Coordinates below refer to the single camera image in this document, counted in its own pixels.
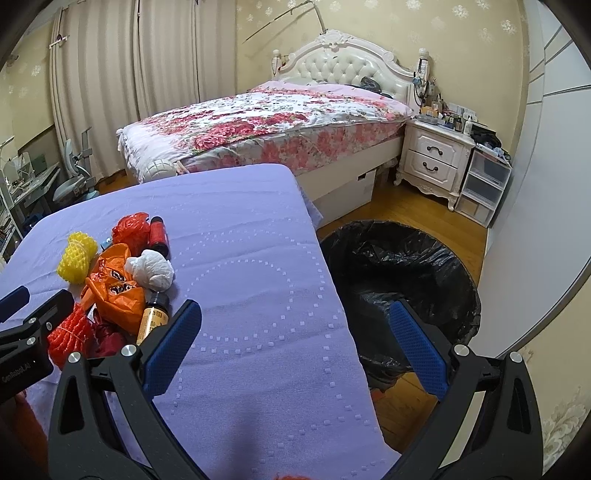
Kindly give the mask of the beige curtains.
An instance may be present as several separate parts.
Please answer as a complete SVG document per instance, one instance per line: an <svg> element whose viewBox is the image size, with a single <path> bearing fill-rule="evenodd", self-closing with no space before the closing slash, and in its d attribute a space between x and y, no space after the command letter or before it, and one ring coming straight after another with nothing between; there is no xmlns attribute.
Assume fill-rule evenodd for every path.
<svg viewBox="0 0 591 480"><path fill-rule="evenodd" d="M118 129L236 91L233 1L54 1L51 106L60 142L88 131L91 173L124 169Z"/></svg>

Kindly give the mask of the black trash bin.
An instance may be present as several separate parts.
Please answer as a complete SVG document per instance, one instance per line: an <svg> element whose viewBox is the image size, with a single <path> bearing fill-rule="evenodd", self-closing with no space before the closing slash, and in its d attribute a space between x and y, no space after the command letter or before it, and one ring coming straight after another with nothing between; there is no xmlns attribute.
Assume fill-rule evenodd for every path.
<svg viewBox="0 0 591 480"><path fill-rule="evenodd" d="M388 325L394 301L409 303L451 343L467 344L478 333L477 285L432 235L394 221L354 221L325 237L321 249L370 387L385 391L412 370Z"/></svg>

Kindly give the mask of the white nightstand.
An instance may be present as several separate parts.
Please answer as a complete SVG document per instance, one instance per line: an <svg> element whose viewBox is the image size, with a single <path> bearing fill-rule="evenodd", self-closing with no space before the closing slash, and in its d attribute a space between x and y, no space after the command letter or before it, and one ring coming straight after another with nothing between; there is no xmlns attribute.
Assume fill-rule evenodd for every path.
<svg viewBox="0 0 591 480"><path fill-rule="evenodd" d="M474 147L470 136L410 120L394 184L406 181L425 195L446 199L448 209L454 211Z"/></svg>

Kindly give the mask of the cluttered desk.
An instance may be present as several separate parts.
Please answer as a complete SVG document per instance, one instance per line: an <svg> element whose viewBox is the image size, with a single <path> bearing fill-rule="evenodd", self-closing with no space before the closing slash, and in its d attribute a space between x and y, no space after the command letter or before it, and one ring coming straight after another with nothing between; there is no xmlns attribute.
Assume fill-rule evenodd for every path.
<svg viewBox="0 0 591 480"><path fill-rule="evenodd" d="M4 268L31 228L27 212L41 205L41 216L51 213L46 196L61 173L60 163L37 173L24 152L1 156L1 268Z"/></svg>

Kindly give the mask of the white crumpled tissue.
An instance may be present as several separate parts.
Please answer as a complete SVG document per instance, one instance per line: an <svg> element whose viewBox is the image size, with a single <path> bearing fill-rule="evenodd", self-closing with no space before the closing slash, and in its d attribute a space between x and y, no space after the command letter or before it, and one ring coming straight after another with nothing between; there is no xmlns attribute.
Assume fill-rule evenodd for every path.
<svg viewBox="0 0 591 480"><path fill-rule="evenodd" d="M124 270L143 288L156 292L168 290L174 280L174 269L159 252L145 249L138 257L128 257Z"/></svg>

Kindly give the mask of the white plastic drawer unit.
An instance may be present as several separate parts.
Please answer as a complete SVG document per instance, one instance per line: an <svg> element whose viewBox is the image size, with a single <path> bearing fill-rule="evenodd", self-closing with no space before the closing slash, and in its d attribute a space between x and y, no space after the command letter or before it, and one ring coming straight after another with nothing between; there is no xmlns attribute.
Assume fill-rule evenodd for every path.
<svg viewBox="0 0 591 480"><path fill-rule="evenodd" d="M456 211L488 228L501 204L512 174L512 165L503 150L477 144L456 204Z"/></svg>

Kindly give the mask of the red bottle black cap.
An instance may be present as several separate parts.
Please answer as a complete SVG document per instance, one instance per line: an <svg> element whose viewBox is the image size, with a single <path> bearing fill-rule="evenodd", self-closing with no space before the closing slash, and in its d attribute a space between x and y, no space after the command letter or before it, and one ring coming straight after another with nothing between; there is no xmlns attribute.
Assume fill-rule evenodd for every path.
<svg viewBox="0 0 591 480"><path fill-rule="evenodd" d="M169 258L169 243L163 219L153 216L150 219L148 249L161 254L165 259Z"/></svg>

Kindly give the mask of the yellow foam fruit net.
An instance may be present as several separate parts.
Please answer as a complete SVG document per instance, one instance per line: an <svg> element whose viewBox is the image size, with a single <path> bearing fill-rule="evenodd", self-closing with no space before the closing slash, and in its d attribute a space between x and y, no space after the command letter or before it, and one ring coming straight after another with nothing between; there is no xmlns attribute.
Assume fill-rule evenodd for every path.
<svg viewBox="0 0 591 480"><path fill-rule="evenodd" d="M70 284L83 284L97 249L97 242L88 234L83 232L70 234L57 266L57 274Z"/></svg>

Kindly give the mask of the brown glass bottle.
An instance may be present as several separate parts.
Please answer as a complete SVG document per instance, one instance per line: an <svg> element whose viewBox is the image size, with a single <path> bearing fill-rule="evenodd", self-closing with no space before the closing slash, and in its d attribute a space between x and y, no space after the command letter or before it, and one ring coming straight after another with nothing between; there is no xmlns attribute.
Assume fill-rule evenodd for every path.
<svg viewBox="0 0 591 480"><path fill-rule="evenodd" d="M140 345L157 327L164 326L169 321L170 301L163 292L152 292L145 302L136 344Z"/></svg>

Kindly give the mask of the red foam fruit net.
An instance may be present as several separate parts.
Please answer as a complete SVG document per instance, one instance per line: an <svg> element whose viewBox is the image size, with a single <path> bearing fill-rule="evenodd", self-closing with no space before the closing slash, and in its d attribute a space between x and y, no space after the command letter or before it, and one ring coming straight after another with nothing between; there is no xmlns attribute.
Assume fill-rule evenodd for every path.
<svg viewBox="0 0 591 480"><path fill-rule="evenodd" d="M94 331L90 320L79 303L47 337L48 354L53 364L63 369L71 353L78 352L88 358L94 345Z"/></svg>

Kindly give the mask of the white sliding wardrobe door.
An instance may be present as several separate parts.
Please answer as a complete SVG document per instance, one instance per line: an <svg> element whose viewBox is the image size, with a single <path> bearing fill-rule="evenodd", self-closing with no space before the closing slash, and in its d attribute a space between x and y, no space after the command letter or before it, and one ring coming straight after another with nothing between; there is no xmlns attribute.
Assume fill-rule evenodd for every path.
<svg viewBox="0 0 591 480"><path fill-rule="evenodd" d="M531 341L590 275L590 68L540 1L524 4L527 101L514 172L489 232L471 348L502 356Z"/></svg>

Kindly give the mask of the grey office chair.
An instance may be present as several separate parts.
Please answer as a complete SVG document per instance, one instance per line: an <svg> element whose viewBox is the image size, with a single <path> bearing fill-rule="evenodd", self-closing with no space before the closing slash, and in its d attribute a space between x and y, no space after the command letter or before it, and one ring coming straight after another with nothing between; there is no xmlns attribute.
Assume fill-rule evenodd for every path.
<svg viewBox="0 0 591 480"><path fill-rule="evenodd" d="M90 127L81 133L81 150L75 154L73 142L67 139L64 145L64 165L68 179L54 192L53 202L66 207L82 201L96 198L99 191L95 188L96 178L91 174L90 157L93 153L89 144Z"/></svg>

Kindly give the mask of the orange snack bag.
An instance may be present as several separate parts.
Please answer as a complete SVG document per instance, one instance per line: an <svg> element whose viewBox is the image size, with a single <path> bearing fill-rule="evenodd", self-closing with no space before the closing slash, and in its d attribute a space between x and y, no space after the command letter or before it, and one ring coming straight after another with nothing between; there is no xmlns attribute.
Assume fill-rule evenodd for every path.
<svg viewBox="0 0 591 480"><path fill-rule="evenodd" d="M85 279L81 306L95 306L102 320L117 325L131 336L138 333L145 305L143 288L125 270L131 256L123 243L111 245L97 258Z"/></svg>

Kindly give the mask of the bed with white headboard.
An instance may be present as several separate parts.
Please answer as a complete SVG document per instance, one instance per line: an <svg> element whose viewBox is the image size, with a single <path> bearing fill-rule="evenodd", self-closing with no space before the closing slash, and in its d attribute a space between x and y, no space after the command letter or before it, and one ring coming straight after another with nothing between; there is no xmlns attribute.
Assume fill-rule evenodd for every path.
<svg viewBox="0 0 591 480"><path fill-rule="evenodd" d="M270 81L355 86L406 103L413 116L419 110L416 79L415 72L402 67L393 52L339 30L319 35L287 57L276 52L271 60ZM401 134L389 141L308 173L291 173L312 203L370 170L376 170L377 177L381 168L401 154L405 125ZM177 175L165 164L152 167L150 173L149 181Z"/></svg>

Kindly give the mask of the red plastic bag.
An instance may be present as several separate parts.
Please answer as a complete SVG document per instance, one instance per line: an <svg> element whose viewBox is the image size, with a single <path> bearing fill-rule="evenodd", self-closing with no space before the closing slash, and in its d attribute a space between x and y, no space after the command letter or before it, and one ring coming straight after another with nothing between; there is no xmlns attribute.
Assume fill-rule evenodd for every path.
<svg viewBox="0 0 591 480"><path fill-rule="evenodd" d="M137 257L147 247L150 235L149 215L138 212L122 217L112 229L114 244L125 244L133 257Z"/></svg>

